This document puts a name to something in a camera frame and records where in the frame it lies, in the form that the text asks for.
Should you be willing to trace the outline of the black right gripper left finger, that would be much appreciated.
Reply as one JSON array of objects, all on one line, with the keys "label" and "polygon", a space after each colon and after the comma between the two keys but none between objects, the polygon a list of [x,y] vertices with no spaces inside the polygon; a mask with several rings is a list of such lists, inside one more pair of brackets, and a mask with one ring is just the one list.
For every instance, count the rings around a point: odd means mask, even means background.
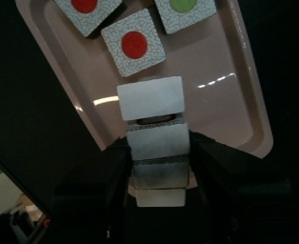
[{"label": "black right gripper left finger", "polygon": [[67,173],[51,200],[48,244],[122,244],[130,170],[130,149],[118,138]]}]

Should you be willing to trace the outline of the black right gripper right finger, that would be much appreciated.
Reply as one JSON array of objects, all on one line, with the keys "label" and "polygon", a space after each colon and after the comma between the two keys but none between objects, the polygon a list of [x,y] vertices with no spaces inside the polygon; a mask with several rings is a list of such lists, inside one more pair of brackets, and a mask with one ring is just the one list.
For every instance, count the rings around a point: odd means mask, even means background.
[{"label": "black right gripper right finger", "polygon": [[213,244],[299,244],[299,209],[283,172],[190,132],[190,168],[205,197]]}]

